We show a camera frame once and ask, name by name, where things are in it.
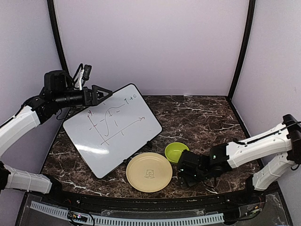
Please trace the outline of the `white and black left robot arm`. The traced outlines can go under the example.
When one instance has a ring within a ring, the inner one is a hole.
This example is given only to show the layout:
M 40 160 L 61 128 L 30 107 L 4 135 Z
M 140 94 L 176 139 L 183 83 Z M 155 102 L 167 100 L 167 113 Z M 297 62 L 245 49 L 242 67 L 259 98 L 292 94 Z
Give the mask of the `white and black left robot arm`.
M 68 107 L 97 106 L 111 97 L 111 90 L 97 85 L 90 89 L 84 86 L 90 71 L 90 66 L 85 67 L 78 78 L 71 77 L 64 70 L 46 73 L 40 94 L 27 99 L 18 112 L 1 125 L 0 153 L 4 154 L 26 133 L 45 123 L 58 111 Z M 3 162 L 0 164 L 0 188 L 48 194 L 56 205 L 66 202 L 60 182 L 53 177 L 15 169 Z

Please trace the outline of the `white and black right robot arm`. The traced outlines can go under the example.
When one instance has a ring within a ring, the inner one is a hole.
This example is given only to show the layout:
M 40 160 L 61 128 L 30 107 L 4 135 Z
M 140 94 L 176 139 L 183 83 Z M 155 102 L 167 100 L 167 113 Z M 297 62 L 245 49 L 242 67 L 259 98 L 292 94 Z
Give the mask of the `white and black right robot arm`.
M 240 193 L 242 203 L 252 203 L 259 191 L 266 190 L 287 170 L 300 167 L 301 123 L 292 115 L 283 116 L 282 123 L 257 136 L 215 145 L 208 155 L 184 150 L 177 176 L 182 187 L 191 187 L 269 155 L 273 159 L 246 180 L 246 190 Z

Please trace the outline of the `white whiteboard with black frame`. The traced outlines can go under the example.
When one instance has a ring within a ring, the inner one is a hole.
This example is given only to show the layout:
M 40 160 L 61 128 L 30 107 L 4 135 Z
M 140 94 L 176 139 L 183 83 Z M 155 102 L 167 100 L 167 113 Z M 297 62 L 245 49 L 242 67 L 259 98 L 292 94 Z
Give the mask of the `white whiteboard with black frame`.
M 63 128 L 97 178 L 115 170 L 162 132 L 160 122 L 134 84 L 67 119 Z

